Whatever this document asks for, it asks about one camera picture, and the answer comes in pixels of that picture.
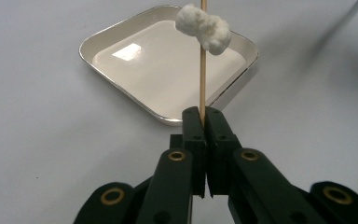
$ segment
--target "white cotton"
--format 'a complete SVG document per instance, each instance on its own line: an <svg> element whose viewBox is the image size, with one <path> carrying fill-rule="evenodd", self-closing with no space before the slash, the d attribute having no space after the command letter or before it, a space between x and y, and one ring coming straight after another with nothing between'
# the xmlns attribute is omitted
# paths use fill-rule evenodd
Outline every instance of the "white cotton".
<svg viewBox="0 0 358 224"><path fill-rule="evenodd" d="M223 53L231 41L226 21L218 16L208 15L193 5L187 5L179 11L175 27L185 35L195 36L212 55Z"/></svg>
<svg viewBox="0 0 358 224"><path fill-rule="evenodd" d="M225 51L231 41L231 32L228 23L220 17L210 16L212 26L208 26L205 32L197 35L197 39L205 50L212 55L219 55Z"/></svg>
<svg viewBox="0 0 358 224"><path fill-rule="evenodd" d="M208 14L192 4L184 6L176 16L175 27L185 35L196 36L200 26L208 20Z"/></svg>

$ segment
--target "square dish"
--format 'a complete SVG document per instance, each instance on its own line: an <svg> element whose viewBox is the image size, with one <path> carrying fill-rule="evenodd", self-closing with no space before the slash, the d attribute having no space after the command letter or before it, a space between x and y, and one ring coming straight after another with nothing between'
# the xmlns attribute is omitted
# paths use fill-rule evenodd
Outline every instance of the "square dish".
<svg viewBox="0 0 358 224"><path fill-rule="evenodd" d="M181 8L153 7L87 38L81 58L161 122L179 126L199 104L200 44L174 27ZM221 55L207 52L206 105L223 107L255 74L258 53L232 32Z"/></svg>

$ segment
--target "wooden skewer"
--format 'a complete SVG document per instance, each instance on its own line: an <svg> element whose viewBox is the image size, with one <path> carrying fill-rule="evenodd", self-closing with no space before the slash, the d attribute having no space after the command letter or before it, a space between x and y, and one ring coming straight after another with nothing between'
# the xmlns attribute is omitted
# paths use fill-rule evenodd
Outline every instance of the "wooden skewer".
<svg viewBox="0 0 358 224"><path fill-rule="evenodd" d="M206 0L201 0L201 9L206 11ZM206 82L206 51L200 46L200 119L205 128L205 82Z"/></svg>

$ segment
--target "table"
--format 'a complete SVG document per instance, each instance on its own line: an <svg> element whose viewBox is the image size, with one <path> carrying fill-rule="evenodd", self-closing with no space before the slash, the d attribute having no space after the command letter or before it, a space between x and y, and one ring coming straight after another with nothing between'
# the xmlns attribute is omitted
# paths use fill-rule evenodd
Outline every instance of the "table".
<svg viewBox="0 0 358 224"><path fill-rule="evenodd" d="M113 88L78 47L190 2L0 1L0 223L72 223L101 185L153 174L181 129ZM257 74L223 110L242 145L304 190L331 180L358 192L358 2L210 0L208 12L259 50ZM194 199L193 223L232 222L227 197Z"/></svg>

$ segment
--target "black mechanical part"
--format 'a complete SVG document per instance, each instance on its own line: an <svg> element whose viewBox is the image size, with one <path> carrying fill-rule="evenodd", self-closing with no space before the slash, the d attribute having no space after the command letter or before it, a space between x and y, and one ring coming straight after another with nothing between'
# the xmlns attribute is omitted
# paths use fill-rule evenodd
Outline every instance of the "black mechanical part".
<svg viewBox="0 0 358 224"><path fill-rule="evenodd" d="M205 110L205 137L209 191L211 196L228 195L231 183L228 162L232 153L242 148L241 143L223 113L211 107Z"/></svg>
<svg viewBox="0 0 358 224"><path fill-rule="evenodd" d="M260 151L236 150L231 168L241 193L253 208L257 223L325 223ZM231 196L233 200L237 198L235 194Z"/></svg>
<svg viewBox="0 0 358 224"><path fill-rule="evenodd" d="M182 146L193 155L193 194L204 197L205 194L205 136L200 121L200 113L196 106L182 113Z"/></svg>
<svg viewBox="0 0 358 224"><path fill-rule="evenodd" d="M75 224L132 223L130 214L134 190L123 183L110 183L96 189L80 209Z"/></svg>
<svg viewBox="0 0 358 224"><path fill-rule="evenodd" d="M172 148L162 153L150 180L137 224L183 224L191 220L193 157Z"/></svg>
<svg viewBox="0 0 358 224"><path fill-rule="evenodd" d="M152 177L136 188L111 183L95 190L75 224L191 223L192 195L228 195L236 224L358 223L358 195L331 182L310 193L292 186L260 151L242 148L223 114L183 113L183 134L171 135Z"/></svg>
<svg viewBox="0 0 358 224"><path fill-rule="evenodd" d="M358 223L358 195L333 182L312 185L310 202L328 223Z"/></svg>

